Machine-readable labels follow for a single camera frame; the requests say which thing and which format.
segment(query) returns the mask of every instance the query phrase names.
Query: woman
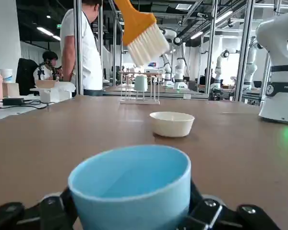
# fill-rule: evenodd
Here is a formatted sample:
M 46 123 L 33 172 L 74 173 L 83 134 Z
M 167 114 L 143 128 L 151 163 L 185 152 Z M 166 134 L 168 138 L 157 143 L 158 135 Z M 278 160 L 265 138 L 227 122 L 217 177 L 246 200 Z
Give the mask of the woman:
M 52 51 L 43 53 L 42 62 L 34 71 L 35 80 L 59 80 L 61 73 L 55 68 L 58 60 L 58 55 Z

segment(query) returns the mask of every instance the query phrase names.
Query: man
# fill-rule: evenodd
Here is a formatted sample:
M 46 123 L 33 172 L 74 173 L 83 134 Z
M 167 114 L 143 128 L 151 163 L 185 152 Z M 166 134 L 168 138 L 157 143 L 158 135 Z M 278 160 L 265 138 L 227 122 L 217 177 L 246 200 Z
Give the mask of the man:
M 205 74 L 200 77 L 200 85 L 206 85 L 206 72 L 207 68 L 205 68 Z M 211 79 L 210 79 L 210 84 L 215 83 L 215 79 L 212 77 L 212 69 L 211 69 Z
M 97 18 L 102 0 L 82 0 L 82 54 L 83 54 L 83 89 L 85 95 L 94 95 L 94 90 L 102 89 L 102 69 L 100 54 L 97 51 L 91 23 Z M 62 68 L 64 81 L 76 85 L 75 75 L 75 37 L 73 9 L 66 12 L 60 31 Z

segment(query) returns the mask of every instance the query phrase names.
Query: white bristles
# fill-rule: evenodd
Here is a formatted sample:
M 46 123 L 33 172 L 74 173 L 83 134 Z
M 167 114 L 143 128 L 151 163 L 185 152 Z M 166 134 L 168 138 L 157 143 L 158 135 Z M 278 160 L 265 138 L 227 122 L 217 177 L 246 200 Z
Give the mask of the white bristles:
M 143 66 L 169 51 L 169 44 L 157 24 L 153 24 L 127 48 L 136 66 Z

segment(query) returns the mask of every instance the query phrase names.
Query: orange brush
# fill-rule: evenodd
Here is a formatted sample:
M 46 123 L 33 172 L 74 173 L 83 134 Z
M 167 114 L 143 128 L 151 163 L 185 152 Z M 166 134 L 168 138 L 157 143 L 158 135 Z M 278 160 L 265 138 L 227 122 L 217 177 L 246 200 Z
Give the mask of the orange brush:
M 129 0 L 115 0 L 115 3 L 125 21 L 123 44 L 137 66 L 143 66 L 169 50 L 154 14 L 137 11 Z

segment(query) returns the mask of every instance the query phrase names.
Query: black chair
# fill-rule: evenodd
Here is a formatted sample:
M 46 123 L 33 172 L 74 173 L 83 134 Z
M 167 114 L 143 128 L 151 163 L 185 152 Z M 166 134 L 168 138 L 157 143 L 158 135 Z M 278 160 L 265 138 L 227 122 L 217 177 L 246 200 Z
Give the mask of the black chair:
M 16 83 L 19 85 L 19 94 L 28 95 L 30 89 L 35 87 L 33 73 L 38 65 L 33 60 L 20 58 L 18 61 Z

